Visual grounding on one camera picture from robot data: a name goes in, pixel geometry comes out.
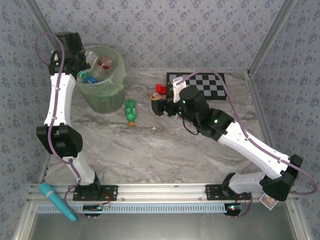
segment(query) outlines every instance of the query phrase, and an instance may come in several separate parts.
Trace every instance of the teal marker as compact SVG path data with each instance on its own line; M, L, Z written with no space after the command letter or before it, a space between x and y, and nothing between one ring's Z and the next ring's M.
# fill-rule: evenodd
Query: teal marker
M44 182L40 184L38 189L40 193L48 198L52 202L52 204L55 205L56 208L59 209L60 212L63 213L63 215L65 215L68 219L73 222L78 220L76 215L68 208L65 202L55 193L54 189L50 185Z

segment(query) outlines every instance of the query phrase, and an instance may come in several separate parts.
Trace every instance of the gray marble floor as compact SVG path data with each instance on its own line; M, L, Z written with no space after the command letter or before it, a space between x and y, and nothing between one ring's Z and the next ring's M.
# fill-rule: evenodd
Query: gray marble floor
M262 139L247 82L226 75L227 87L249 132ZM71 121L83 138L83 154L102 183L218 183L228 173L258 171L235 150L202 135L188 133L177 117L155 116L150 96L164 73L130 74L126 99L137 102L135 127L129 127L124 106L111 114L94 112L75 89ZM228 100L210 100L210 107L234 115ZM47 183L72 184L68 167L51 157Z

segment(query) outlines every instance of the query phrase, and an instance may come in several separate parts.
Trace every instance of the patterned wallpaper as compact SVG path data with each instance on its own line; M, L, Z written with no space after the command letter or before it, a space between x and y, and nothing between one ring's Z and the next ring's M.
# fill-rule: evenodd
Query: patterned wallpaper
M320 181L320 2L300 0L254 76L276 148L304 158ZM297 188L313 184L299 176ZM314 239L320 239L320 193L301 197Z
M128 70L249 68L283 0L36 0L54 32L107 45Z
M47 114L50 79L36 59L39 29L24 2L1 1L0 8L0 239L7 240L25 204L26 184L38 181L46 156L36 127ZM49 60L47 42L39 43Z

